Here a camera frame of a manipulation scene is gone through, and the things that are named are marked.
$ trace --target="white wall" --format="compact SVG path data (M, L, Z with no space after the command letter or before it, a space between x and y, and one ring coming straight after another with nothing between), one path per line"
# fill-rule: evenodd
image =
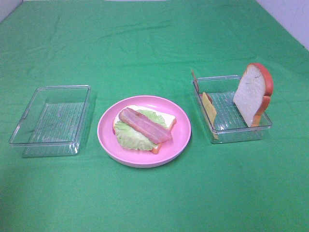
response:
M309 0L256 0L309 51Z
M0 0L0 22L21 3L22 0Z

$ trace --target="sandwich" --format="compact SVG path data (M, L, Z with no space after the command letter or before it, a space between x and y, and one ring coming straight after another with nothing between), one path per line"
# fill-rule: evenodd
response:
M115 117L112 130L121 147L157 154L172 139L176 116L137 105L124 107Z
M270 102L274 84L271 74L260 63L250 63L235 92L233 102L248 127L256 127Z

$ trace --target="table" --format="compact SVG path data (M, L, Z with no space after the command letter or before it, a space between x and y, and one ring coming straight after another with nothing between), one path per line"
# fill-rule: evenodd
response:
M194 103L197 77L273 76L273 128L213 145ZM0 231L308 231L309 52L253 0L26 1L0 24ZM8 144L34 90L91 85L77 156L21 158ZM102 114L135 95L178 104L185 150L151 169L111 159Z

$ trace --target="pink plate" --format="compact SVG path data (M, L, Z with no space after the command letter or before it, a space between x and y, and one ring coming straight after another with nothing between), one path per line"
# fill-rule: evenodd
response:
M114 133L112 122L121 109L127 105L140 105L160 112L176 116L176 124L172 128L172 140L166 141L158 154L150 151L136 151L122 148ZM191 136L191 124L187 114L170 100L141 95L124 99L112 105L98 123L98 140L102 147L114 160L131 167L152 168L163 165L176 158L187 146Z

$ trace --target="white bread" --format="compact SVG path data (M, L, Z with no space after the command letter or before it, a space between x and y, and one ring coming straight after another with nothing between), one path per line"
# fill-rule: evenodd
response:
M169 131L172 130L174 124L176 123L176 117L175 117L174 115L170 115L170 114L167 114L167 113L162 113L162 112L160 112L160 111L157 111L157 110L154 110L154 109L150 109L150 108L145 107L145 106L138 106L138 105L128 105L128 106L124 107L123 109L125 109L125 108L127 108L127 107L128 107L128 108L131 108L131 109L133 109L133 110L136 110L136 111L137 111L137 110L150 110L150 111L155 112L158 116L162 116L162 117L164 118L165 124L166 124L166 126L168 127L168 130L169 130ZM114 121L113 121L113 124L112 124L112 131L113 131L114 134L115 134L115 130L114 130L115 124L116 124L118 121L120 121L120 119L119 119L119 113L116 115L116 117L115 117L115 119L114 119ZM153 149L151 150L151 152L154 153L154 154L158 154L158 152L159 152L161 146L162 146L162 143L159 143L155 148L153 148Z
M250 63L244 72L233 102L248 127L256 127L268 107L273 92L271 74L260 63Z

